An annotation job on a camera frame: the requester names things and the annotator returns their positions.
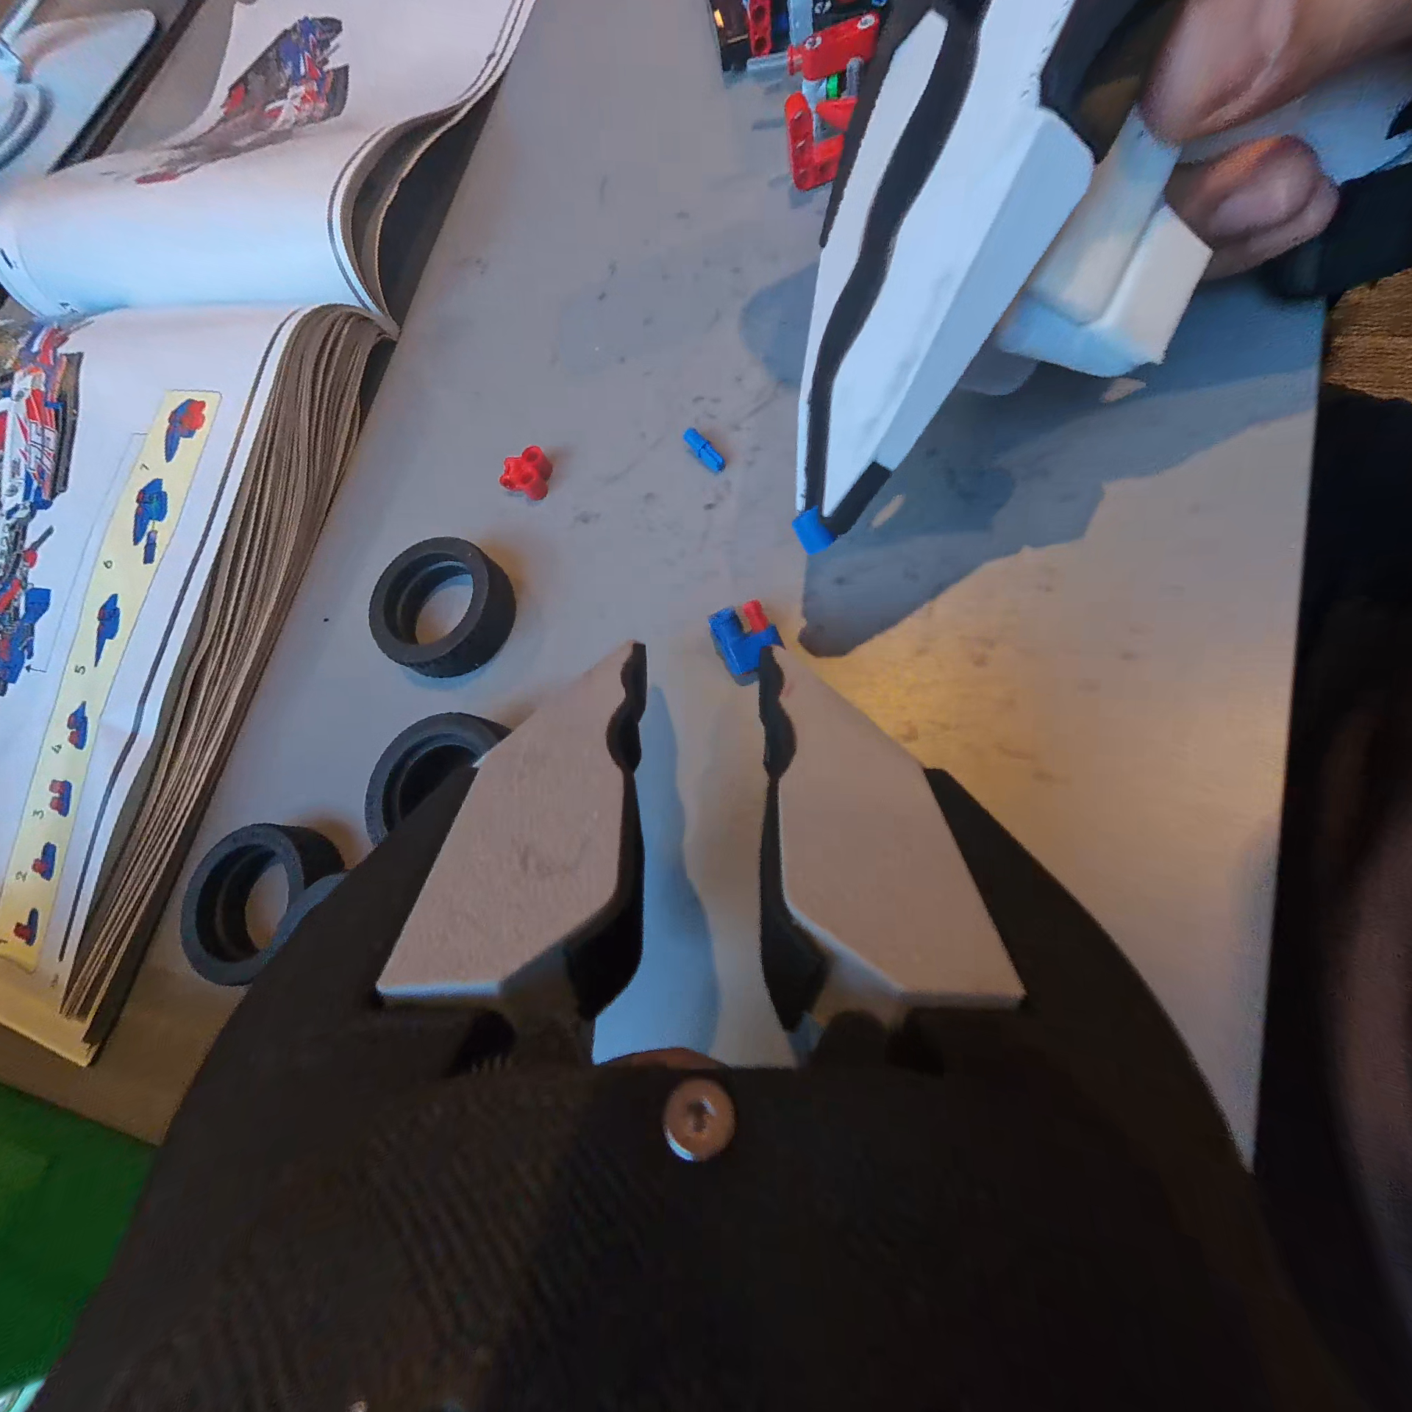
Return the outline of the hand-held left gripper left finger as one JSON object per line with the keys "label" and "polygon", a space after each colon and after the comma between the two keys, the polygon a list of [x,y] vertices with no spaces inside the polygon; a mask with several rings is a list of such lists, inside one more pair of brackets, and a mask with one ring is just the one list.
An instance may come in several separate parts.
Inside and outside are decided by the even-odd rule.
{"label": "hand-held left gripper left finger", "polygon": [[482,758],[376,990],[595,1021],[642,960],[635,770],[647,649],[625,642]]}

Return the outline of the white flat object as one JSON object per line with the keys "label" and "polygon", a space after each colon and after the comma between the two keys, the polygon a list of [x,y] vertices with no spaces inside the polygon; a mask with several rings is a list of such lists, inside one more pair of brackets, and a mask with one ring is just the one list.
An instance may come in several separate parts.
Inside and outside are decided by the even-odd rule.
{"label": "white flat object", "polygon": [[151,10],[38,20],[42,4],[2,12],[2,183],[47,175],[111,99],[156,35]]}

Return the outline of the open instruction booklet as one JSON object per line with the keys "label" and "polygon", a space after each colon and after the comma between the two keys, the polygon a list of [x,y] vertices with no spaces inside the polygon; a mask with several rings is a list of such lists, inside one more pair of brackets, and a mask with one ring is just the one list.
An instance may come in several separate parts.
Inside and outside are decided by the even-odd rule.
{"label": "open instruction booklet", "polygon": [[2,1021],[89,1066],[400,331],[388,207],[531,2],[247,4],[158,146],[3,197]]}

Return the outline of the green plastic bin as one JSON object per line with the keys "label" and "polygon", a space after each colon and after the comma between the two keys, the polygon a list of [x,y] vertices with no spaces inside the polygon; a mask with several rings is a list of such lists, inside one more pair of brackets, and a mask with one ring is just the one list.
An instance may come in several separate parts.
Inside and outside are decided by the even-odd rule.
{"label": "green plastic bin", "polygon": [[2,1086],[2,1392],[42,1382],[109,1273],[154,1148]]}

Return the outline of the person's right hand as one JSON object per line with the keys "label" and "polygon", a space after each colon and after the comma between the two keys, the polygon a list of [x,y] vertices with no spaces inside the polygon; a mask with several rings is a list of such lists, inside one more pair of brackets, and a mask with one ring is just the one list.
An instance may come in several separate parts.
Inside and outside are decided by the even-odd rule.
{"label": "person's right hand", "polygon": [[[1166,146],[1187,148],[1407,47],[1408,35],[1408,2],[1190,2],[1146,84],[1141,118]],[[1175,168],[1168,204],[1210,249],[1212,284],[1321,236],[1338,192],[1311,148],[1267,136]]]}

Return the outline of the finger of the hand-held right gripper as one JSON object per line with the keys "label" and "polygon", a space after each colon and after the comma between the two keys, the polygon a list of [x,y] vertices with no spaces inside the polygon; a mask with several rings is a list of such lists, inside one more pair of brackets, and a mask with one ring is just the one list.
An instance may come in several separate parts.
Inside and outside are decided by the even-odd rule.
{"label": "finger of the hand-held right gripper", "polygon": [[[958,385],[1096,167],[1044,88],[1054,54],[1091,59],[1099,25],[1087,4],[894,4],[884,30],[892,12],[955,14],[955,130],[894,247],[929,341],[877,447],[871,496]],[[845,531],[855,520],[827,523]]]}
{"label": "finger of the hand-held right gripper", "polygon": [[855,520],[929,338],[894,247],[955,130],[955,14],[892,12],[822,239],[800,385],[798,520]]}

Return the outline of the toy brick car model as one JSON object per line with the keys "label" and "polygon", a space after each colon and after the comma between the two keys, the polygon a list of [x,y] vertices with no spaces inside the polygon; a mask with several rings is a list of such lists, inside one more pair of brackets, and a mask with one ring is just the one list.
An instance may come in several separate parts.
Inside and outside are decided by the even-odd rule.
{"label": "toy brick car model", "polygon": [[891,4],[708,2],[706,9],[726,78],[793,83],[783,123],[795,190],[832,183]]}

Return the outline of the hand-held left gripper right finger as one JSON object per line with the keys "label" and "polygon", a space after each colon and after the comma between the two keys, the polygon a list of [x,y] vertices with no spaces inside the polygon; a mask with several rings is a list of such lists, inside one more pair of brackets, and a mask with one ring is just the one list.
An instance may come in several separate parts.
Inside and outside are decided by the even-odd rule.
{"label": "hand-held left gripper right finger", "polygon": [[781,1027],[1017,1009],[1024,982],[918,760],[783,647],[765,649],[758,698],[761,965]]}

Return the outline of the grey desk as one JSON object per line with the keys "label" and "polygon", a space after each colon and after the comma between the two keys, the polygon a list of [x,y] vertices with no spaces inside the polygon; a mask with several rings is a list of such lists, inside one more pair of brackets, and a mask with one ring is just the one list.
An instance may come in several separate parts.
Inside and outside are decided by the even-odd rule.
{"label": "grey desk", "polygon": [[[953,402],[830,553],[790,531],[825,195],[783,98],[723,83],[701,4],[538,4],[474,143],[190,868],[244,824],[365,854],[417,718],[513,725],[647,646],[645,948],[595,1056],[787,1064],[756,953],[763,733],[711,612],[760,599],[812,668],[953,775],[1101,923],[1252,1155],[1321,313],[1205,291],[1163,365]],[[704,469],[696,429],[726,457]],[[528,446],[544,501],[499,486]],[[518,617],[430,679],[368,627],[386,565],[476,543]]]}

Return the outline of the black toy tire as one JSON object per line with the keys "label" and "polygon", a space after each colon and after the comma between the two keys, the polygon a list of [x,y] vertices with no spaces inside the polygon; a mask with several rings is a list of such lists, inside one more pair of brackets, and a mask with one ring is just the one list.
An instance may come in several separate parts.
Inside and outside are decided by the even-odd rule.
{"label": "black toy tire", "polygon": [[365,790],[365,832],[378,847],[420,804],[459,770],[477,772],[511,728],[469,713],[425,716],[380,753]]}
{"label": "black toy tire", "polygon": [[[430,599],[464,587],[460,614],[434,639],[418,637]],[[368,627],[381,654],[430,679],[479,673],[506,644],[518,617],[511,577],[472,541],[437,536],[417,541],[381,572],[368,602]]]}
{"label": "black toy tire", "polygon": [[269,873],[281,874],[289,905],[311,883],[338,871],[344,864],[336,844],[304,826],[249,824],[222,837],[191,873],[181,899],[188,965],[218,987],[252,984],[274,960],[260,955],[269,943],[257,945],[249,926],[257,883]]}
{"label": "black toy tire", "polygon": [[291,936],[297,931],[302,925],[304,918],[318,908],[324,899],[336,891],[336,888],[343,883],[346,873],[338,871],[319,878],[318,881],[311,883],[309,888],[301,891],[297,896],[291,898],[286,910],[282,911],[275,930],[270,936],[270,942],[262,950],[262,957],[272,958],[277,950],[281,950]]}

